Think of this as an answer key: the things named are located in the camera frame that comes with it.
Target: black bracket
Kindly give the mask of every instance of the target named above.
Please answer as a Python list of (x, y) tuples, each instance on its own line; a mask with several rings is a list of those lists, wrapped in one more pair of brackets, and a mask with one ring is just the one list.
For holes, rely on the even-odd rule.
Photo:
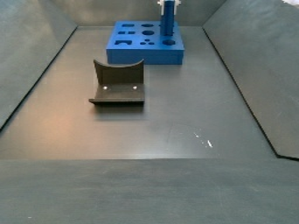
[(97, 93), (88, 101), (101, 103), (144, 103), (144, 61), (129, 66), (109, 66), (93, 60), (97, 72)]

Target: square hole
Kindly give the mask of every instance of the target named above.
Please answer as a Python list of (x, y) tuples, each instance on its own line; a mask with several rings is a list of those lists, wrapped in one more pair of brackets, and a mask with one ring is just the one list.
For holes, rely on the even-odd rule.
[(123, 27), (133, 27), (133, 24), (123, 24)]

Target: hole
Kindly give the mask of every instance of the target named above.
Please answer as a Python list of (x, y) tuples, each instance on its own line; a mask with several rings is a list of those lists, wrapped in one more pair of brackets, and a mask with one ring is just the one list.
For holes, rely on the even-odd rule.
[(175, 41), (171, 40), (171, 39), (167, 39), (167, 40), (163, 41), (163, 44), (167, 45), (167, 46), (172, 46), (172, 45), (175, 45)]
[(123, 27), (133, 27), (133, 24), (123, 24)]
[(143, 27), (153, 27), (152, 24), (141, 24)]
[(155, 32), (153, 31), (143, 31), (143, 34), (147, 35), (147, 36), (149, 36), (149, 35), (153, 35)]
[(132, 45), (132, 40), (117, 40), (116, 45), (120, 45), (120, 44), (128, 44), (131, 46)]

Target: gray floor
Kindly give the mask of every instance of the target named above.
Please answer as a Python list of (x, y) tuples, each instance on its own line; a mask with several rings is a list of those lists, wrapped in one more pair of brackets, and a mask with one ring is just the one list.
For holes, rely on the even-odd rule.
[(1, 161), (4, 224), (297, 224), (299, 165), (217, 159)]
[(143, 107), (88, 102), (109, 33), (75, 32), (0, 134), (0, 158), (273, 158), (200, 27), (181, 27), (183, 66), (145, 66)]

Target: dark edge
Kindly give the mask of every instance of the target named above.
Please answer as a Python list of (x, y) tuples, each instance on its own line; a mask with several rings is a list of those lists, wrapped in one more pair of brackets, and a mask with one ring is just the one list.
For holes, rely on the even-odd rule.
[(77, 29), (79, 29), (79, 26), (76, 25), (76, 28), (73, 29), (72, 33), (69, 34), (69, 37), (67, 38), (67, 40), (65, 40), (65, 42), (64, 42), (64, 44), (63, 44), (60, 50), (59, 50), (57, 53), (55, 54), (55, 56), (53, 56), (53, 58), (52, 58), (52, 60), (51, 60), (49, 65), (44, 68), (44, 70), (43, 70), (43, 72), (41, 72), (41, 75), (40, 75), (37, 81), (32, 84), (30, 89), (28, 90), (26, 94), (24, 95), (22, 99), (20, 100), (20, 102), (18, 102), (17, 106), (14, 107), (14, 109), (13, 109), (10, 115), (9, 115), (8, 118), (5, 119), (4, 124), (2, 124), (2, 126), (1, 126), (1, 128), (0, 128), (0, 134), (1, 134), (2, 130), (5, 129), (5, 125), (8, 124), (8, 122), (9, 122), (10, 119), (12, 119), (12, 117), (14, 116), (14, 112), (17, 111), (17, 109), (20, 108), (20, 106), (22, 105), (24, 100), (26, 99), (26, 97), (28, 97), (29, 94), (32, 93), (34, 87), (37, 86), (37, 84), (39, 84), (39, 82), (40, 82), (40, 80), (41, 80), (41, 78), (43, 78), (43, 76), (44, 76), (47, 70), (49, 69), (49, 67), (51, 67), (51, 65), (52, 65), (52, 62), (57, 59), (57, 56), (60, 55), (61, 50), (63, 50), (64, 46), (67, 45), (67, 43), (69, 42), (69, 39), (71, 39), (71, 37), (72, 37), (72, 35), (73, 35), (73, 33), (75, 33), (75, 31), (76, 31)]
[(217, 55), (219, 55), (220, 61), (221, 61), (223, 65), (224, 65), (224, 67), (225, 67), (225, 69), (227, 69), (227, 71), (228, 71), (229, 77), (231, 77), (231, 79), (232, 79), (232, 81), (233, 81), (233, 83), (235, 83), (235, 85), (236, 85), (239, 94), (240, 94), (240, 96), (241, 96), (241, 98), (243, 98), (244, 103), (247, 104), (247, 109), (248, 109), (248, 111), (249, 111), (249, 113), (251, 113), (251, 115), (252, 115), (252, 117), (253, 117), (253, 119), (255, 119), (255, 121), (256, 121), (257, 127), (259, 127), (259, 129), (260, 129), (260, 131), (261, 131), (261, 133), (263, 133), (263, 136), (264, 136), (264, 138), (265, 138), (265, 140), (267, 140), (267, 143), (268, 143), (268, 145), (269, 145), (269, 147), (271, 147), (271, 150), (272, 150), (272, 152), (275, 153), (275, 157), (276, 157), (276, 158), (284, 158), (284, 159), (293, 160), (293, 161), (299, 161), (299, 158), (296, 158), (296, 157), (281, 156), (281, 155), (279, 155), (279, 154), (276, 153), (276, 148), (275, 148), (275, 146), (272, 145), (272, 143), (271, 143), (271, 141), (269, 141), (269, 139), (268, 139), (268, 137), (267, 137), (267, 133), (264, 132), (264, 129), (263, 129), (263, 127), (261, 127), (261, 125), (260, 125), (260, 123), (259, 123), (259, 121), (257, 121), (257, 118), (256, 118), (256, 116), (255, 116), (255, 113), (253, 113), (251, 107), (248, 106), (247, 99), (245, 99), (245, 97), (244, 97), (244, 95), (243, 95), (243, 93), (241, 93), (241, 91), (240, 91), (239, 85), (237, 85), (236, 80), (235, 80), (235, 78), (233, 78), (233, 76), (232, 76), (232, 74), (231, 74), (231, 71), (229, 71), (229, 68), (228, 68), (228, 66), (227, 66), (227, 64), (225, 64), (225, 61), (224, 61), (223, 58), (220, 57), (220, 52), (219, 52), (216, 46), (213, 45), (213, 43), (212, 43), (212, 41), (211, 41), (211, 38), (209, 38), (209, 35), (208, 35), (208, 33), (205, 32), (205, 30), (204, 30), (203, 27), (201, 27), (201, 29), (203, 29), (203, 31), (204, 31), (204, 33), (205, 33), (205, 36), (207, 36), (207, 38), (208, 38), (208, 40), (209, 40), (209, 42), (211, 42), (211, 45), (212, 45), (212, 47), (213, 47), (213, 50), (215, 50), (215, 52), (216, 52)]

